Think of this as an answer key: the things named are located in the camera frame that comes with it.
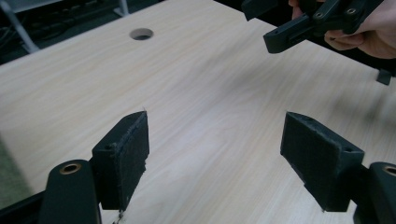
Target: human hand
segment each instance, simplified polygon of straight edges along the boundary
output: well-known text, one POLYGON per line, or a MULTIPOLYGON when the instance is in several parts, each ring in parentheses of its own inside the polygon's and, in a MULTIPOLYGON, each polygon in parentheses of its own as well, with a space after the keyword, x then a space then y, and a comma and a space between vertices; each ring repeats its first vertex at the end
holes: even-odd
MULTIPOLYGON (((293 19, 303 14, 299 0, 289 0, 289 5, 293 7, 293 19)), ((324 39, 338 50, 358 48, 376 58, 396 58, 396 0, 384 0, 355 34, 346 35, 341 30, 331 30, 324 39)))

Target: light wood tabletop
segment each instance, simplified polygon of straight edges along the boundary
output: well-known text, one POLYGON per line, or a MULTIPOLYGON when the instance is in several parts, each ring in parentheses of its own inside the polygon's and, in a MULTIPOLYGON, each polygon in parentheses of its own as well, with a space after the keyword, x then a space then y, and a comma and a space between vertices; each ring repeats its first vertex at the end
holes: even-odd
MULTIPOLYGON (((274 29, 209 0, 169 0, 0 66, 0 135, 33 192, 148 111, 147 171, 121 223, 352 223, 322 213, 280 155, 287 111, 396 162, 396 87, 310 42, 268 54, 274 29), (132 30, 154 36, 133 40, 132 30)), ((117 212, 103 211, 104 223, 117 212)))

